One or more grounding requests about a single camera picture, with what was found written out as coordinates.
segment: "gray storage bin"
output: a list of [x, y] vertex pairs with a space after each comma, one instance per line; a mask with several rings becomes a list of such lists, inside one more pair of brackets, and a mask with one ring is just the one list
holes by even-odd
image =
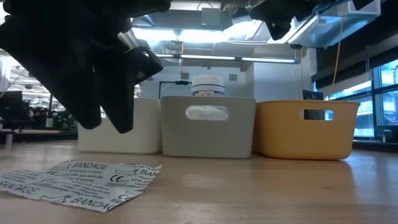
[[[190, 106], [224, 106], [229, 118], [189, 119], [186, 110]], [[250, 157], [256, 112], [254, 98], [164, 96], [160, 108], [166, 156]]]

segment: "bin handle cutout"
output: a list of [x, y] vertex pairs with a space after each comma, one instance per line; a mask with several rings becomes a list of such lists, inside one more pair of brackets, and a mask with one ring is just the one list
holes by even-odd
[[185, 110], [185, 116], [191, 120], [226, 121], [229, 109], [225, 106], [192, 105]]
[[332, 110], [300, 110], [300, 119], [315, 121], [333, 121], [335, 112]]

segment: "fluorescent light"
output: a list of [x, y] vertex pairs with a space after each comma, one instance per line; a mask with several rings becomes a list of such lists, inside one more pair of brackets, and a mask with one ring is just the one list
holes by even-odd
[[228, 37], [222, 31], [183, 30], [178, 39], [193, 43], [220, 43], [227, 41]]
[[212, 56], [212, 55], [181, 55], [181, 58], [190, 58], [190, 59], [213, 59], [213, 60], [235, 60], [235, 57]]
[[32, 95], [32, 96], [50, 96], [50, 93], [33, 93], [33, 92], [26, 92], [26, 91], [23, 91], [22, 94]]
[[295, 59], [283, 58], [251, 58], [251, 57], [230, 57], [230, 56], [214, 56], [214, 55], [180, 55], [180, 54], [156, 54], [158, 58], [182, 58], [182, 59], [204, 59], [204, 60], [230, 60], [244, 62], [269, 62], [269, 63], [298, 63]]
[[11, 82], [13, 85], [42, 85], [39, 82]]
[[309, 20], [303, 27], [299, 28], [299, 30], [288, 40], [289, 43], [295, 41], [298, 37], [300, 37], [304, 31], [306, 31], [310, 26], [318, 20], [318, 16], [314, 16], [311, 20]]
[[271, 62], [271, 63], [295, 63], [293, 59], [282, 59], [282, 58], [249, 58], [243, 57], [242, 61], [245, 62]]
[[157, 41], [157, 40], [177, 40], [177, 35], [171, 29], [140, 29], [132, 28], [137, 39]]
[[155, 54], [158, 58], [174, 58], [174, 55], [170, 54]]
[[202, 10], [202, 8], [215, 8], [219, 9], [221, 8], [221, 2], [214, 2], [214, 1], [209, 1], [211, 6], [207, 2], [187, 2], [187, 1], [172, 1], [172, 5], [170, 7], [170, 10], [191, 10], [191, 11], [196, 11], [197, 9], [199, 11]]

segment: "desk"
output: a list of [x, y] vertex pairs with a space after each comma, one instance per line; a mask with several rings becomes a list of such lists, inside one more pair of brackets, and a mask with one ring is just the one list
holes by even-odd
[[108, 213], [0, 192], [2, 224], [398, 223], [398, 155], [354, 151], [344, 161], [182, 159], [79, 153], [76, 141], [15, 144], [0, 172], [70, 159], [163, 164], [145, 192]]

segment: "white wall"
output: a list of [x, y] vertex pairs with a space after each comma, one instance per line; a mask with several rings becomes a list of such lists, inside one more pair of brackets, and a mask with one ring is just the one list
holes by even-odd
[[246, 71], [246, 94], [254, 98], [254, 63]]
[[307, 55], [302, 59], [301, 65], [255, 63], [254, 97], [256, 101], [302, 100], [302, 90], [312, 90], [311, 76], [317, 72], [316, 64], [315, 49], [307, 50]]
[[[246, 86], [246, 74], [240, 71], [240, 68], [220, 68], [212, 67], [183, 67], [183, 71], [190, 74], [189, 81], [192, 82], [193, 77], [198, 75], [218, 75], [224, 78], [225, 95], [237, 97], [250, 97], [250, 90]], [[235, 82], [229, 81], [229, 74], [237, 74], [238, 80]], [[159, 82], [160, 81], [179, 81], [180, 67], [167, 67], [160, 73], [153, 76], [154, 81], [142, 82], [141, 96], [144, 98], [158, 98]], [[171, 84], [167, 86], [162, 84], [162, 96], [190, 96], [191, 85], [180, 86]]]

